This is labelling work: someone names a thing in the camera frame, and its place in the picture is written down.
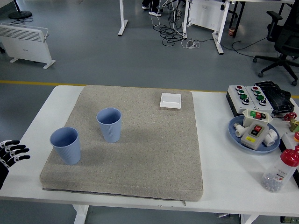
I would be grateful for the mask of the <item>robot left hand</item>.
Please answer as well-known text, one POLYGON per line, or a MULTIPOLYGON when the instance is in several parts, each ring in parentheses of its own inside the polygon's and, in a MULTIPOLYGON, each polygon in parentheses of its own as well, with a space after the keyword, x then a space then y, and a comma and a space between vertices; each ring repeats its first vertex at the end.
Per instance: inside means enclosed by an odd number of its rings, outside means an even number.
POLYGON ((9 168, 16 162, 30 159, 26 145, 21 145, 19 140, 4 140, 0 142, 0 188, 8 176, 9 168))

